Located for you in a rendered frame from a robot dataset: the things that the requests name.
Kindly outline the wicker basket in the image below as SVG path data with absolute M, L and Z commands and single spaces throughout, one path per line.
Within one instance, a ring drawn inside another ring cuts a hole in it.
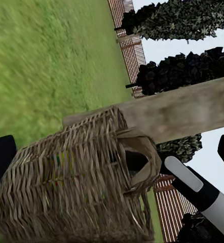
M 139 172 L 128 170 L 123 144 L 148 159 Z M 0 180 L 0 238 L 5 243 L 154 243 L 147 192 L 161 177 L 161 163 L 152 135 L 128 128 L 114 105 L 18 147 Z

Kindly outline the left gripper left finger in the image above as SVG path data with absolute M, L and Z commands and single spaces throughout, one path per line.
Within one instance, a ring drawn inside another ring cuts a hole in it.
M 0 137 L 0 180 L 17 154 L 17 147 L 12 135 Z

